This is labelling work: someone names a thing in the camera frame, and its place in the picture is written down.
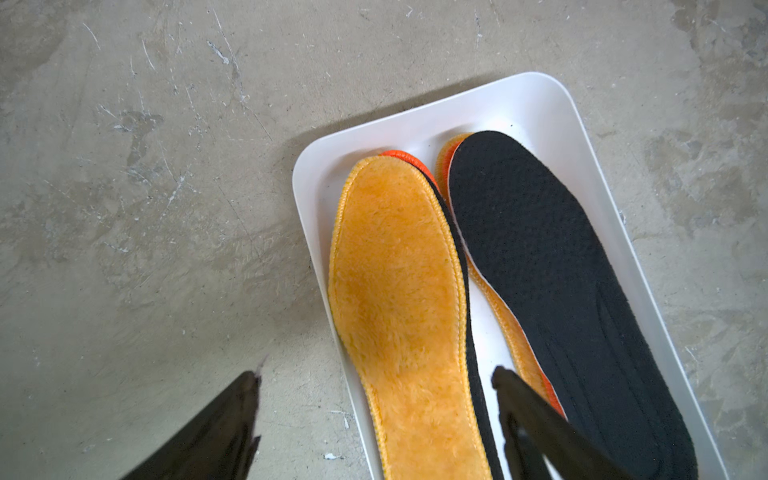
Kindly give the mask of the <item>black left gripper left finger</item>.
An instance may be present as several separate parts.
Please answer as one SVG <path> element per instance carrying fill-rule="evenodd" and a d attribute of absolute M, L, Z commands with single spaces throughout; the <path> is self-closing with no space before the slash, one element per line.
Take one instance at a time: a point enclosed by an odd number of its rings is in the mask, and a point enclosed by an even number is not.
<path fill-rule="evenodd" d="M 245 371 L 127 479 L 245 479 L 255 434 L 261 375 Z"/>

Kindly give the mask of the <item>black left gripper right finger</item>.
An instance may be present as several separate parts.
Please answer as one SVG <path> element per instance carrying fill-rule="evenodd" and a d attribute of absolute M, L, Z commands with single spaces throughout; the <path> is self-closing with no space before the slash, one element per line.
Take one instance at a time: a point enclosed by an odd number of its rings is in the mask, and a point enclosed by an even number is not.
<path fill-rule="evenodd" d="M 545 402 L 517 373 L 495 368 L 504 453 L 514 479 L 550 479 L 553 467 L 562 479 L 629 479 Z"/>

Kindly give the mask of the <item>black insole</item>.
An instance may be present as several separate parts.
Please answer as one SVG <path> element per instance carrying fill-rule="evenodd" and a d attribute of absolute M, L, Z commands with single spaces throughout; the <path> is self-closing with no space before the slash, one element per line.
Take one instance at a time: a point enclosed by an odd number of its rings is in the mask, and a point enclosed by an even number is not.
<path fill-rule="evenodd" d="M 465 350 L 466 350 L 466 363 L 468 370 L 469 390 L 472 399 L 472 405 L 474 408 L 474 416 L 478 426 L 479 435 L 482 439 L 484 453 L 487 463 L 490 468 L 490 475 L 493 480 L 503 480 L 504 474 L 502 465 L 498 458 L 498 452 L 496 443 L 492 431 L 492 423 L 490 421 L 485 394 L 483 391 L 481 376 L 478 368 L 477 354 L 474 345 L 473 331 L 472 331 L 472 319 L 470 313 L 470 294 L 469 294 L 469 273 L 466 255 L 459 235 L 458 228 L 455 225 L 450 209 L 447 202 L 443 199 L 438 190 L 437 181 L 429 170 L 424 173 L 425 178 L 430 183 L 433 193 L 435 194 L 443 214 L 446 218 L 447 225 L 452 235 L 452 244 L 457 252 L 458 260 L 461 265 L 463 286 L 465 291 L 465 303 L 466 303 L 466 326 L 465 326 Z"/>
<path fill-rule="evenodd" d="M 521 325 L 573 427 L 637 479 L 694 479 L 683 417 L 578 200 L 523 145 L 461 140 L 448 194 L 469 255 Z"/>

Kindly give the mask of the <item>red white patterned insole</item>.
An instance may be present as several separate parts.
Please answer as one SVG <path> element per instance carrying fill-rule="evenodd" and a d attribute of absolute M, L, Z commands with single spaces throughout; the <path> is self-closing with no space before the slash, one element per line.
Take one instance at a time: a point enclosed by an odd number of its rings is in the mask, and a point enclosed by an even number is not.
<path fill-rule="evenodd" d="M 399 160 L 405 161 L 406 163 L 418 169 L 423 175 L 425 175 L 427 179 L 432 183 L 433 186 L 437 186 L 437 181 L 433 176 L 432 172 L 424 165 L 424 163 L 421 160 L 411 155 L 410 153 L 407 153 L 402 150 L 387 150 L 382 152 L 381 155 L 397 158 Z"/>

